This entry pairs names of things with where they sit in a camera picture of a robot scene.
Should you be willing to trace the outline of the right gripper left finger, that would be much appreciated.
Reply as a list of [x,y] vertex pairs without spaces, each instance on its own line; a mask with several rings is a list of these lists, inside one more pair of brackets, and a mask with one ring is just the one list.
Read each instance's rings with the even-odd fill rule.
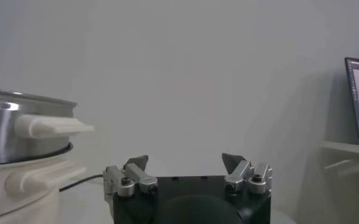
[[142,155],[128,159],[122,168],[106,167],[103,172],[105,195],[131,197],[136,187],[144,194],[153,193],[158,188],[158,179],[145,172],[148,160],[147,155]]

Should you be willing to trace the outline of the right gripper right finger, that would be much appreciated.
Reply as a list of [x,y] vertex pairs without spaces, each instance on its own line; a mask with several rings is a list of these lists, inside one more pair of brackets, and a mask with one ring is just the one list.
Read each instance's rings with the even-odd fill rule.
[[272,167],[265,163],[253,165],[241,155],[222,153],[222,161],[227,170],[224,186],[230,194],[247,190],[252,194],[272,191]]

